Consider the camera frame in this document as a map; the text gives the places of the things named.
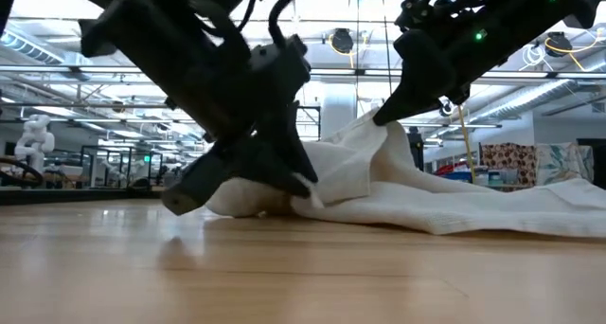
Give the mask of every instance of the black robotic arm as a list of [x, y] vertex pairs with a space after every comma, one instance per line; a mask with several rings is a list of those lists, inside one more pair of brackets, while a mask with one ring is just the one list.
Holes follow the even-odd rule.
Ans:
[[[284, 38], [277, 18], [293, 0], [278, 0], [269, 15], [271, 45], [250, 49], [229, 13], [243, 0], [90, 0], [104, 9], [81, 21], [82, 53], [121, 50], [188, 113], [215, 144], [165, 191], [175, 214], [203, 206], [232, 177], [258, 181], [293, 195], [309, 190], [296, 173], [317, 176], [295, 127], [295, 93], [310, 79], [298, 36]], [[401, 83], [374, 117], [377, 125], [441, 106], [460, 104], [471, 83], [541, 33], [565, 20], [590, 27], [599, 0], [404, 0], [396, 20], [402, 36]], [[221, 37], [215, 45], [210, 36]]]

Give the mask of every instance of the fabric fold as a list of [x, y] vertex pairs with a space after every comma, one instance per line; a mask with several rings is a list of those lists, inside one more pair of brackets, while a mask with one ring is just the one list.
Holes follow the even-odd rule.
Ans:
[[304, 143], [321, 203], [234, 179], [220, 187], [208, 208], [228, 216], [294, 211], [311, 219], [401, 225], [432, 234], [509, 229], [606, 237], [606, 191], [575, 179], [504, 193], [433, 176], [415, 168], [402, 126], [377, 127], [373, 115], [323, 142]]

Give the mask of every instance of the floral fabric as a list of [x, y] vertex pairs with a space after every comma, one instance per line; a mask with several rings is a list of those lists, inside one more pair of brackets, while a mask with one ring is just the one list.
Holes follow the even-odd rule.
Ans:
[[537, 185], [573, 178], [594, 181], [593, 150], [575, 143], [537, 145]]
[[533, 145], [503, 143], [482, 145], [482, 164], [491, 170], [517, 169], [518, 184], [536, 184], [537, 160]]

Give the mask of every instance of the wooden floor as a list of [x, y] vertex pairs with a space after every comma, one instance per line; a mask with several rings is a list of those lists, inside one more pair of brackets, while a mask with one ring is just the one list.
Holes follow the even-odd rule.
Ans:
[[0, 208], [0, 323], [606, 323], [606, 242]]

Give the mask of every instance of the red object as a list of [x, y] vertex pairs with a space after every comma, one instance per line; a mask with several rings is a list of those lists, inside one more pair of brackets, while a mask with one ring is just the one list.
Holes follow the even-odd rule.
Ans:
[[458, 167], [461, 167], [461, 166], [467, 166], [467, 162], [458, 162], [458, 163], [455, 163], [455, 164], [449, 164], [447, 166], [443, 166], [442, 168], [440, 168], [436, 172], [434, 172], [434, 175], [442, 176], [442, 175], [445, 175], [447, 173], [454, 172], [455, 168], [458, 168]]

